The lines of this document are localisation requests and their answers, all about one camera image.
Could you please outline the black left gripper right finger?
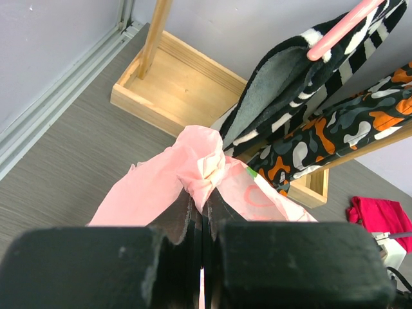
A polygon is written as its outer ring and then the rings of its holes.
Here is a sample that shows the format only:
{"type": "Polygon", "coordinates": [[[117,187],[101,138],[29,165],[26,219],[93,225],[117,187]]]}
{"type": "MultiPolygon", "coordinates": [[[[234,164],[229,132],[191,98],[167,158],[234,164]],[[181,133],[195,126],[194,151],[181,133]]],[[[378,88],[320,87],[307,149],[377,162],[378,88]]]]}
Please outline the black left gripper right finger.
{"type": "Polygon", "coordinates": [[[343,222],[248,221],[213,191],[203,208],[206,308],[386,308],[378,247],[343,222]]]}

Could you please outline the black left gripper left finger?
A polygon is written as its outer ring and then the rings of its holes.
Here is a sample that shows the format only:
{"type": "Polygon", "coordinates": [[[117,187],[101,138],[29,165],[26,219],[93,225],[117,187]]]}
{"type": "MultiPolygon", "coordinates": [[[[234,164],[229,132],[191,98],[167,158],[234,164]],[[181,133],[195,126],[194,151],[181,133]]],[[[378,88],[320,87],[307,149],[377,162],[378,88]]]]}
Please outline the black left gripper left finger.
{"type": "Polygon", "coordinates": [[[201,221],[181,192],[142,227],[25,232],[1,261],[1,307],[197,308],[201,221]]]}

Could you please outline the pink peach plastic bag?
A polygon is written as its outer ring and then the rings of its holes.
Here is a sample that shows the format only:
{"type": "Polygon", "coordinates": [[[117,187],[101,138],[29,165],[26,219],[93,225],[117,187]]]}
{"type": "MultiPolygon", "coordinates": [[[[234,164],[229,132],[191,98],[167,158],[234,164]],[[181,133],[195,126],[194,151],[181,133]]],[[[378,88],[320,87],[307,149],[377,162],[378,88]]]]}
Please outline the pink peach plastic bag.
{"type": "Polygon", "coordinates": [[[215,223],[230,210],[247,221],[315,221],[241,160],[225,155],[217,131],[187,126],[171,147],[131,166],[89,225],[143,227],[165,218],[171,224],[164,223],[163,228],[182,241],[188,214],[201,214],[215,223]]]}

